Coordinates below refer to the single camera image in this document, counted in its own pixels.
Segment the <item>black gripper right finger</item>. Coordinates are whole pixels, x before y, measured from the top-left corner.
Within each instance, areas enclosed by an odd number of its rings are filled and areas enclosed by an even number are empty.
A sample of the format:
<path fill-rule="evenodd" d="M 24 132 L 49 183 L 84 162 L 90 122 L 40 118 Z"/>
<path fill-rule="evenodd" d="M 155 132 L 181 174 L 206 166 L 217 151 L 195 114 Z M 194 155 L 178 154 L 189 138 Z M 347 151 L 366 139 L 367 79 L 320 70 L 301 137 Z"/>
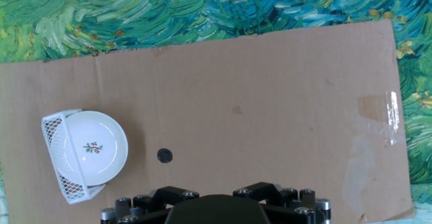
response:
<path fill-rule="evenodd" d="M 258 182 L 233 191 L 235 197 L 254 200 L 270 223 L 331 224 L 331 202 L 310 188 L 297 190 Z"/>

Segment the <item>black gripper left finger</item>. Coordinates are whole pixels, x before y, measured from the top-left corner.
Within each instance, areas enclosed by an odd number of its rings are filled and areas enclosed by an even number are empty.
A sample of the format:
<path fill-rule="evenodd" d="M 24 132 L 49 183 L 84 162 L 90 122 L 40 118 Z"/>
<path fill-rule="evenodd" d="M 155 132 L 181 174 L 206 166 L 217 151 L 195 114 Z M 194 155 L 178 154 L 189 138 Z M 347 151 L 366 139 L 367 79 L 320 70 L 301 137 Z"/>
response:
<path fill-rule="evenodd" d="M 187 200 L 199 198 L 200 194 L 173 186 L 159 188 L 151 195 L 139 194 L 133 198 L 121 197 L 115 201 L 115 206 L 105 208 L 100 214 L 100 224 L 137 223 L 141 217 L 150 217 L 150 222 L 166 220 L 162 217 L 167 205 L 174 206 Z"/>

